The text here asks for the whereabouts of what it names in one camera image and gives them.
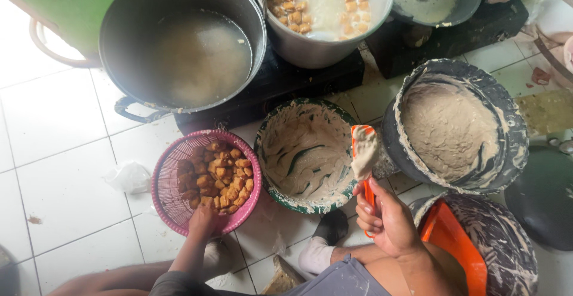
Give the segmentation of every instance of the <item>white tile floor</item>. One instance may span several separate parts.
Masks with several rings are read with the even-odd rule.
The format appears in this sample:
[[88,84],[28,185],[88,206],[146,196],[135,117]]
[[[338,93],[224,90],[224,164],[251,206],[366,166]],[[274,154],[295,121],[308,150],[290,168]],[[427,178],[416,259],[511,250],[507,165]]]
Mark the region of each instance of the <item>white tile floor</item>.
[[[149,212],[150,195],[120,194],[101,178],[130,160],[151,174],[163,150],[182,136],[173,117],[144,125],[120,117],[113,104],[123,94],[103,71],[70,69],[45,56],[27,35],[27,15],[7,0],[0,0],[0,15],[10,22],[0,33],[0,245],[18,263],[24,295],[47,295],[89,272],[173,259],[184,238]],[[327,98],[368,123],[382,116],[403,77],[384,80],[368,48],[361,49],[366,62],[363,85]],[[532,49],[531,44],[507,40],[457,59],[488,70],[513,95],[557,87],[554,80],[545,87],[525,86],[535,66],[545,67]],[[152,112],[137,105],[129,111]],[[259,125],[232,131],[253,145]],[[442,190],[403,174],[383,184],[407,203]],[[355,224],[355,204],[354,199],[343,207],[351,232],[341,246],[368,242]],[[235,255],[233,271],[209,284],[261,292],[273,273],[271,256],[278,235],[288,247],[285,260],[297,268],[298,253],[319,220],[289,211],[263,192],[249,219],[224,238]],[[571,254],[549,254],[540,261],[547,270],[542,280],[552,279],[555,272],[570,277],[573,262],[556,265],[555,259],[570,259]],[[559,284],[542,286],[553,288],[547,295],[565,295],[573,288],[565,278]]]

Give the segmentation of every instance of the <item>gray shorts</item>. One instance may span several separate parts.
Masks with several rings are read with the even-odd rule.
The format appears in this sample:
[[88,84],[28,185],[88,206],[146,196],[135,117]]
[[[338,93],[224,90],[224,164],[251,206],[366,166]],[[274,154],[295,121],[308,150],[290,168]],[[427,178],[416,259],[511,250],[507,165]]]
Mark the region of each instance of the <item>gray shorts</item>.
[[316,278],[281,296],[391,296],[356,258],[346,255]]
[[[249,296],[239,292],[214,290],[194,280],[186,272],[170,271],[161,275],[149,296]],[[281,296],[390,296],[356,258],[346,255],[309,282]]]

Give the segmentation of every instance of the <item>person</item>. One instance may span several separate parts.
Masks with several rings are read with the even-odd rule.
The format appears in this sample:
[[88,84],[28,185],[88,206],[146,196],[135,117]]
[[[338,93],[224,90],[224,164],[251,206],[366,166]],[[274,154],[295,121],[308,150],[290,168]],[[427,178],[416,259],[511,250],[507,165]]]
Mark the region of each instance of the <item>person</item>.
[[[420,240],[409,209],[392,189],[379,186],[372,178],[369,185],[376,196],[375,206],[366,202],[362,183],[353,193],[358,201],[356,222],[375,234],[374,243],[335,247],[348,232],[347,217],[340,210],[326,214],[298,257],[302,270],[318,276],[281,296],[468,295],[463,268],[455,258]],[[173,262],[75,278],[49,296],[243,295],[215,290],[204,283],[220,274],[216,269],[218,260],[213,259],[216,252],[208,243],[217,219],[210,205],[199,206],[189,220],[190,233]]]

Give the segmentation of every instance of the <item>orange spoon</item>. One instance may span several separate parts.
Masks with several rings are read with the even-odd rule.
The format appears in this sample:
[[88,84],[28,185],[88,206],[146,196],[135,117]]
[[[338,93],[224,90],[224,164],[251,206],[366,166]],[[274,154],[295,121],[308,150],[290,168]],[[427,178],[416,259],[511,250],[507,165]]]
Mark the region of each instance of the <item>orange spoon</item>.
[[[354,158],[356,158],[356,145],[355,145],[356,139],[354,138],[354,129],[356,127],[362,127],[364,131],[366,131],[366,134],[371,134],[372,132],[376,134],[376,131],[370,125],[359,124],[352,126],[352,128],[350,129],[350,133],[352,134],[352,157]],[[366,197],[366,201],[370,205],[372,205],[372,207],[374,207],[374,193],[372,192],[370,186],[368,185],[368,180],[370,179],[370,177],[372,177],[372,171],[370,171],[370,175],[368,176],[368,178],[364,180],[364,196]],[[376,234],[370,235],[366,230],[364,230],[364,234],[366,234],[368,238],[376,237]]]

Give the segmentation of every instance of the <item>boiling liquid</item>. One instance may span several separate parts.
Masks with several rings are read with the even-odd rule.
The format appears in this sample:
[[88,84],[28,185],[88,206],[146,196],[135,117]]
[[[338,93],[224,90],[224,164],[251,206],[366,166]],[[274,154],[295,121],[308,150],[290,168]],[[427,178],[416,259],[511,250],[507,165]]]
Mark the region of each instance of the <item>boiling liquid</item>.
[[153,53],[166,101],[197,108],[218,102],[248,78],[252,52],[245,33],[229,18],[207,10],[171,15],[159,23]]
[[306,1],[307,13],[312,16],[312,31],[307,34],[314,39],[334,41],[341,36],[340,13],[346,11],[344,0],[297,0]]

